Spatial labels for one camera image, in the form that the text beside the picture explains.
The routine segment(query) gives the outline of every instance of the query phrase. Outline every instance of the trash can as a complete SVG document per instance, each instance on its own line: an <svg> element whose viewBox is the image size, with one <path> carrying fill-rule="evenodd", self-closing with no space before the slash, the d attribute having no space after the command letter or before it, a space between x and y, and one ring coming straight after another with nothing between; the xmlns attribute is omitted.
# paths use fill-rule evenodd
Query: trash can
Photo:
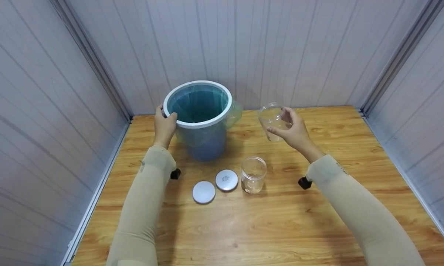
<svg viewBox="0 0 444 266"><path fill-rule="evenodd" d="M241 117L242 108L223 85L191 81L173 89L165 98L166 116L177 113L176 137L199 161L218 158L225 151L227 128Z"/></svg>

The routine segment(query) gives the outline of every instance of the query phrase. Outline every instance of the person's right hand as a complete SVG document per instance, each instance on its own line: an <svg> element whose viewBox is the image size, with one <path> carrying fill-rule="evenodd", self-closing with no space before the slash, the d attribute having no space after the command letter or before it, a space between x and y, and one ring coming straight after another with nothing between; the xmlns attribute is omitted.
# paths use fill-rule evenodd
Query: person's right hand
<svg viewBox="0 0 444 266"><path fill-rule="evenodd" d="M286 143L299 151L306 159L312 163L325 155L318 146L309 137L308 130L304 120L289 107L283 107L282 120L291 124L288 130L282 130L275 127L268 127L270 133L283 138Z"/></svg>

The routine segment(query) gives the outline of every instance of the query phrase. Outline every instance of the white lid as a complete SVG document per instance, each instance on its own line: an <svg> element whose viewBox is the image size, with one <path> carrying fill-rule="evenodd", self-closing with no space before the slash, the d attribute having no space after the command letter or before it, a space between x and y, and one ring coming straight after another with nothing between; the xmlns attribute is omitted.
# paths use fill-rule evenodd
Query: white lid
<svg viewBox="0 0 444 266"><path fill-rule="evenodd" d="M238 184L238 175L229 169L221 170L215 176L215 184L222 191L230 191Z"/></svg>
<svg viewBox="0 0 444 266"><path fill-rule="evenodd" d="M193 188L193 199L200 204L211 202L215 198L215 187L208 181L201 181Z"/></svg>

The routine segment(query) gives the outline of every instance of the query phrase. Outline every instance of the arm sleeve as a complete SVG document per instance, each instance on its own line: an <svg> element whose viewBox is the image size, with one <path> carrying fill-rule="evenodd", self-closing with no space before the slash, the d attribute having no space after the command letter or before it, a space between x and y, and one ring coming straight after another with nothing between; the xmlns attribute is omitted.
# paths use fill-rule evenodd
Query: arm sleeve
<svg viewBox="0 0 444 266"><path fill-rule="evenodd" d="M394 216L330 155L306 174L352 231L369 266L424 265L416 246Z"/></svg>
<svg viewBox="0 0 444 266"><path fill-rule="evenodd" d="M107 266L157 266L156 226L166 184L175 169L166 149L149 148L123 204Z"/></svg>

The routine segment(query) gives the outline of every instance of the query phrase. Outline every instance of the black object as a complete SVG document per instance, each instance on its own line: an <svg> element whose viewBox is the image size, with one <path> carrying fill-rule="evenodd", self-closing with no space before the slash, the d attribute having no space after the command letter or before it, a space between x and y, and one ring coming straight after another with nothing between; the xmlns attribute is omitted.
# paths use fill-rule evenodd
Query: black object
<svg viewBox="0 0 444 266"><path fill-rule="evenodd" d="M309 181L307 177L301 177L298 181L298 184L303 190L306 190L312 186L312 181Z"/></svg>
<svg viewBox="0 0 444 266"><path fill-rule="evenodd" d="M181 175L181 170L179 170L179 168L176 168L176 170L171 172L171 179L178 180L180 175Z"/></svg>

